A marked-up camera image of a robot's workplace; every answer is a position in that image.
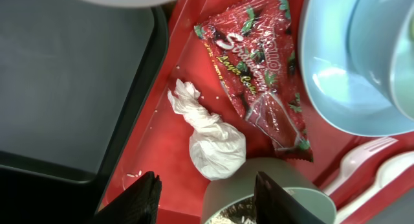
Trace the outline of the red strawberry cake wrapper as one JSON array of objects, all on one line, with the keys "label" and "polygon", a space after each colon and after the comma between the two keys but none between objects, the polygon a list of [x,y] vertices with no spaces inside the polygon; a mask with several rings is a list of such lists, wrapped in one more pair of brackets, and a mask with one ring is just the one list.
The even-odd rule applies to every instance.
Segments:
[{"label": "red strawberry cake wrapper", "polygon": [[237,114],[277,157],[312,161],[288,0],[243,0],[195,25]]}]

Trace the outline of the white napkin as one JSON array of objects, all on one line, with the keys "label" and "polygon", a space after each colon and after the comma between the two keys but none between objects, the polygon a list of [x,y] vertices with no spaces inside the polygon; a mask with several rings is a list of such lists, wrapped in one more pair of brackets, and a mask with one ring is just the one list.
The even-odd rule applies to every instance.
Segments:
[{"label": "white napkin", "polygon": [[180,79],[175,90],[168,91],[173,112],[182,115],[193,128],[189,138],[193,165],[211,181],[229,178],[246,161],[246,137],[220,115],[210,113],[198,102],[200,97],[193,83]]}]

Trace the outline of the white plastic spoon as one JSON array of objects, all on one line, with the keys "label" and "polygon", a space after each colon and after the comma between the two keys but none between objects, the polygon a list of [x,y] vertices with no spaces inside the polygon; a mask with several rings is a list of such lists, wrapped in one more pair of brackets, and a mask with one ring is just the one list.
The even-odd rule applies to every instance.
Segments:
[{"label": "white plastic spoon", "polygon": [[378,169],[373,184],[360,196],[337,211],[334,224],[341,224],[352,213],[357,211],[372,197],[379,193],[388,184],[393,182],[402,173],[413,166],[413,151],[396,155],[384,162]]}]

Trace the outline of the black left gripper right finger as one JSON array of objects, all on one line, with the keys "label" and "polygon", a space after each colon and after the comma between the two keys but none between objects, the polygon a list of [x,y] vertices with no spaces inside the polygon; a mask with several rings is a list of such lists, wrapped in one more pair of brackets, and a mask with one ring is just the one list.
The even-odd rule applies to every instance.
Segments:
[{"label": "black left gripper right finger", "polygon": [[254,203],[257,224],[323,224],[262,171],[256,174]]}]

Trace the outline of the white plastic fork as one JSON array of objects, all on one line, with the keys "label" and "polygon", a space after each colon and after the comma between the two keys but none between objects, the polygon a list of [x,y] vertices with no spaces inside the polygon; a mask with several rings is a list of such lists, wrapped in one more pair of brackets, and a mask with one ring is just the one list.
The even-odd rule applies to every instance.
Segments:
[{"label": "white plastic fork", "polygon": [[332,195],[341,187],[365,162],[377,153],[398,142],[392,137],[381,137],[359,145],[349,151],[340,162],[339,174],[327,185],[323,192]]}]

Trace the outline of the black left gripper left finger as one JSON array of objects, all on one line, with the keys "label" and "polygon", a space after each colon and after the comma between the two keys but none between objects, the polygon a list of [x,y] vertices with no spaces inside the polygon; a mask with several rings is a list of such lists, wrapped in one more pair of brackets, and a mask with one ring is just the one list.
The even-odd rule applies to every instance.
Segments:
[{"label": "black left gripper left finger", "polygon": [[99,211],[91,224],[155,224],[162,182],[149,171]]}]

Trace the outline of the green bowl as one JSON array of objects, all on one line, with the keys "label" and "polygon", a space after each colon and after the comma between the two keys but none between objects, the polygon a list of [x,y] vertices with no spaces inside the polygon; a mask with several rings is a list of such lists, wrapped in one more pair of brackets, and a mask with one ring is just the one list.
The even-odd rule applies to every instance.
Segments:
[{"label": "green bowl", "polygon": [[253,196],[258,171],[265,172],[322,222],[334,223],[332,199],[289,163],[270,157],[249,159],[233,176],[212,181],[204,194],[201,223],[255,223]]}]

